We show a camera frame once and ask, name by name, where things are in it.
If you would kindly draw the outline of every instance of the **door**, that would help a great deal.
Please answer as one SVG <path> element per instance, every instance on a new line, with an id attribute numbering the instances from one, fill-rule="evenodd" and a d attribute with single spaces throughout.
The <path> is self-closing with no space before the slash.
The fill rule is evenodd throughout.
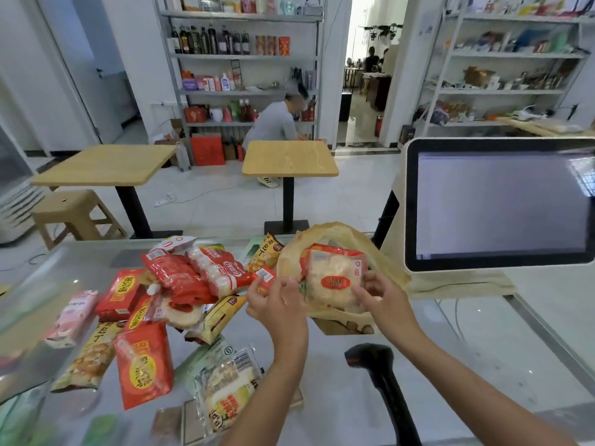
<path id="1" fill-rule="evenodd" d="M 101 80 L 72 0 L 37 0 L 80 98 L 104 144 L 121 133 L 116 106 Z"/>

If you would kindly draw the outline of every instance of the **yellow package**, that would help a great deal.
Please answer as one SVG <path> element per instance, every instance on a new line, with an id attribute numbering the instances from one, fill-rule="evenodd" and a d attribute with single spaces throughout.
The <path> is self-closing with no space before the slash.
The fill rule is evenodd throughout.
<path id="1" fill-rule="evenodd" d="M 197 338 L 206 344 L 212 344 L 245 303 L 245 295 L 228 295 L 219 299 L 206 313 L 198 327 L 195 330 L 189 330 L 184 337 L 189 340 Z"/>
<path id="2" fill-rule="evenodd" d="M 271 233 L 267 233 L 267 237 L 264 238 L 261 246 L 246 265 L 246 270 L 255 273 L 264 266 L 274 269 L 281 250 L 283 250 L 283 245 Z"/>
<path id="3" fill-rule="evenodd" d="M 109 364 L 114 359 L 114 338 L 126 321 L 100 322 L 83 346 L 78 357 L 52 386 L 54 392 L 99 387 Z"/>

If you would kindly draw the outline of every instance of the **barcode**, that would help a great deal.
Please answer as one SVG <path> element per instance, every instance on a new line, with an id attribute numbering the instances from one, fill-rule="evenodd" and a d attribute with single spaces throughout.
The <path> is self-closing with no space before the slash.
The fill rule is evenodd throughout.
<path id="1" fill-rule="evenodd" d="M 252 366 L 247 352 L 240 352 L 233 358 L 238 374 Z"/>
<path id="2" fill-rule="evenodd" d="M 147 258 L 149 260 L 154 260 L 155 258 L 159 258 L 164 255 L 165 255 L 165 252 L 163 250 L 161 250 L 160 248 L 156 248 L 155 250 L 152 250 L 147 254 Z"/>
<path id="3" fill-rule="evenodd" d="M 256 274 L 258 277 L 262 277 L 264 279 L 265 282 L 268 282 L 269 280 L 272 280 L 272 274 L 267 271 L 266 269 L 259 269 L 256 271 Z"/>

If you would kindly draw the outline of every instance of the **gray shirt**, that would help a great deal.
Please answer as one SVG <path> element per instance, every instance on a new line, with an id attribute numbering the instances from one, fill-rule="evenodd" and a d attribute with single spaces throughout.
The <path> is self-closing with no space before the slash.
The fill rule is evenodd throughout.
<path id="1" fill-rule="evenodd" d="M 250 141 L 294 141 L 297 137 L 296 124 L 285 102 L 275 102 L 260 113 L 244 139 L 244 147 Z"/>

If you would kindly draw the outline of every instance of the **sneaker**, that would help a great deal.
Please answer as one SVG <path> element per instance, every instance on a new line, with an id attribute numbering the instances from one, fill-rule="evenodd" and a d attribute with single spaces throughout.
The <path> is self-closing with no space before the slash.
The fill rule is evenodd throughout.
<path id="1" fill-rule="evenodd" d="M 264 184 L 264 186 L 266 186 L 267 188 L 276 188 L 277 186 L 279 186 L 279 183 L 273 181 L 269 177 L 257 177 L 257 179 L 261 184 Z"/>

